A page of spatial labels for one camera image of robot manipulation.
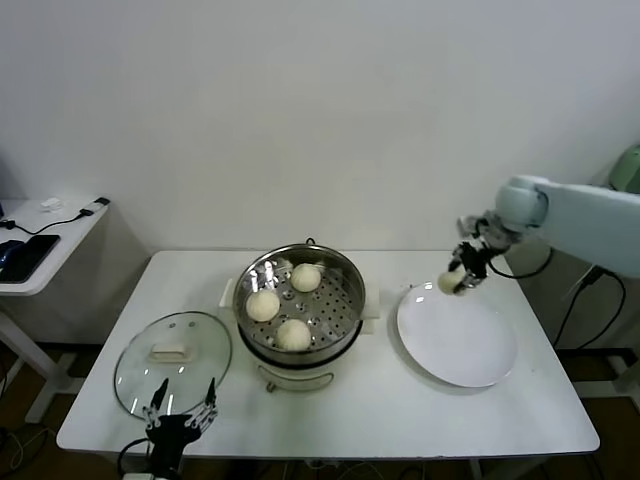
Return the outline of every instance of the white cable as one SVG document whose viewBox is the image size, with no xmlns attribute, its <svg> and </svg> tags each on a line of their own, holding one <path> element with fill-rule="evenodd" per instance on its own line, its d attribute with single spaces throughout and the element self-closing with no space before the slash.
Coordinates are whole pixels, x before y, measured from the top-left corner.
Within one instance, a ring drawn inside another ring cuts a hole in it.
<svg viewBox="0 0 640 480">
<path fill-rule="evenodd" d="M 378 478 L 380 478 L 381 480 L 384 480 L 384 477 L 382 476 L 382 474 L 378 471 L 378 469 L 376 467 L 374 467 L 372 464 L 370 464 L 369 462 L 360 462 L 360 463 L 356 463 L 355 465 L 352 465 L 351 467 L 347 468 L 342 475 L 340 475 L 337 480 L 342 480 L 343 478 L 345 478 L 347 475 L 349 475 L 350 473 L 352 473 L 356 468 L 362 467 L 362 466 L 367 466 L 369 467 L 371 470 L 373 470 L 373 472 L 378 476 Z"/>
<path fill-rule="evenodd" d="M 8 433 L 7 436 L 14 442 L 16 442 L 16 445 L 18 446 L 18 451 L 12 455 L 11 462 L 9 463 L 9 467 L 11 468 L 11 470 L 17 470 L 18 468 L 20 468 L 20 465 L 22 465 L 22 462 L 24 461 L 24 449 L 27 446 L 31 445 L 31 443 L 33 443 L 43 433 L 52 433 L 54 437 L 57 435 L 56 432 L 51 430 L 50 428 L 43 428 L 23 444 L 20 442 L 20 439 L 15 433 Z"/>
</svg>

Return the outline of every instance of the white plate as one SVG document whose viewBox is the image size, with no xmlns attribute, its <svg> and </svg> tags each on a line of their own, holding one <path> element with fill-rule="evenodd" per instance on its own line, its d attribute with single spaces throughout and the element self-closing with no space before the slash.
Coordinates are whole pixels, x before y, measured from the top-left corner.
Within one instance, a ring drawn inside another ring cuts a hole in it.
<svg viewBox="0 0 640 480">
<path fill-rule="evenodd" d="M 493 385 L 516 360 L 511 325 L 481 290 L 459 297 L 431 282 L 415 287 L 398 308 L 398 331 L 425 370 L 454 385 Z"/>
</svg>

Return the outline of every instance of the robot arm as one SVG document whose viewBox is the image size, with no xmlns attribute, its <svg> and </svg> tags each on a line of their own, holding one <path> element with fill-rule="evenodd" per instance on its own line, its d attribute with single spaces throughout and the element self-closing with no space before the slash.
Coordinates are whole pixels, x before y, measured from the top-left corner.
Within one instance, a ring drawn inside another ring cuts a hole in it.
<svg viewBox="0 0 640 480">
<path fill-rule="evenodd" d="M 640 277 L 640 196 L 585 185 L 561 185 L 518 176 L 502 186 L 495 209 L 458 222 L 465 241 L 449 271 L 464 266 L 454 292 L 474 288 L 486 265 L 533 235 L 552 248 L 629 277 Z"/>
</svg>

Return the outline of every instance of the floor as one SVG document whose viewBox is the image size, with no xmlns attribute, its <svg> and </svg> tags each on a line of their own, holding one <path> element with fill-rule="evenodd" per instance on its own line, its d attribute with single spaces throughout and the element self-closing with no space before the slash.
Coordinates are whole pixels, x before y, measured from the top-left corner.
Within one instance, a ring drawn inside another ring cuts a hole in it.
<svg viewBox="0 0 640 480">
<path fill-rule="evenodd" d="M 48 350 L 57 358 L 62 352 Z M 97 351 L 79 354 L 71 374 L 86 375 L 98 355 Z M 6 366 L 12 365 L 15 357 L 0 349 L 0 359 Z M 572 380 L 605 380 L 613 377 L 606 362 L 599 358 L 580 357 L 563 359 L 563 364 Z M 22 419 L 32 399 L 42 385 L 42 379 L 29 367 L 24 367 L 0 399 L 0 425 L 9 431 L 21 428 L 18 436 L 25 441 L 40 429 L 23 427 Z M 73 397 L 58 397 L 49 409 L 43 423 L 57 430 L 73 403 Z M 640 478 L 640 415 L 631 402 L 625 399 L 586 400 L 585 406 L 601 438 L 601 448 L 594 455 L 561 456 L 548 460 L 536 468 L 523 480 L 628 480 Z M 69 453 L 60 450 L 52 436 L 44 442 L 38 455 L 40 437 L 25 447 L 23 465 L 20 471 L 10 475 L 11 479 L 65 479 L 116 480 L 114 466 L 107 460 L 87 454 Z M 7 440 L 0 443 L 0 479 L 6 478 L 15 445 Z M 500 460 L 483 461 L 485 472 L 490 471 Z M 423 465 L 417 462 L 376 461 L 373 464 L 343 463 L 339 466 L 319 465 L 311 469 L 301 462 L 259 462 L 231 460 L 187 460 L 184 480 L 349 480 L 380 479 L 419 480 L 422 479 Z M 424 464 L 424 478 L 430 480 L 471 480 L 471 472 L 466 461 L 432 461 Z"/>
</svg>

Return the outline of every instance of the white table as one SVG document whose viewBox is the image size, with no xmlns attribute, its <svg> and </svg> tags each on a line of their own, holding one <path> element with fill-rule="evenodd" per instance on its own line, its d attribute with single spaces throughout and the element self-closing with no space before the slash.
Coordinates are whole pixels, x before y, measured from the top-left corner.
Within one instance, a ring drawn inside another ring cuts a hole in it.
<svg viewBox="0 0 640 480">
<path fill-rule="evenodd" d="M 233 320 L 224 317 L 234 356 L 218 392 L 220 415 L 187 447 L 187 456 L 540 456 L 539 462 L 546 455 L 598 448 L 598 435 L 516 282 L 493 278 L 482 286 L 513 323 L 519 342 L 514 370 L 493 387 L 464 389 L 429 378 L 406 362 L 393 328 L 403 292 L 411 284 L 435 282 L 449 253 L 345 253 L 365 280 L 378 282 L 381 317 L 374 333 L 361 335 L 352 347 L 344 374 L 315 392 L 270 394 Z M 129 416 L 114 395 L 113 371 L 120 353 L 136 333 L 164 315 L 215 313 L 227 280 L 257 256 L 237 251 L 156 254 L 62 425 L 58 445 L 113 454 L 143 437 L 143 422 Z M 508 271 L 506 263 L 498 263 Z"/>
<path fill-rule="evenodd" d="M 35 200 L 0 200 L 0 202 L 2 202 L 6 219 L 15 220 L 21 227 L 35 231 L 49 223 L 75 217 L 81 208 L 86 207 L 93 200 L 95 198 L 67 201 L 63 208 L 55 212 L 42 211 L 40 202 Z M 43 235 L 60 235 L 60 241 L 26 282 L 0 283 L 0 296 L 29 296 L 41 292 L 106 211 L 107 209 L 103 208 L 92 216 L 81 218 L 73 223 L 56 225 L 42 232 Z M 30 237 L 31 235 L 17 228 L 12 230 L 0 228 L 0 243 L 7 240 L 27 241 Z M 23 362 L 27 362 L 47 380 L 27 413 L 25 420 L 28 423 L 37 423 L 42 419 L 56 394 L 76 394 L 80 391 L 84 379 L 74 379 L 67 375 L 67 369 L 73 363 L 75 355 L 65 354 L 58 363 L 54 362 L 1 311 L 0 340 L 19 357 L 7 372 L 7 385 L 15 378 Z"/>
</svg>

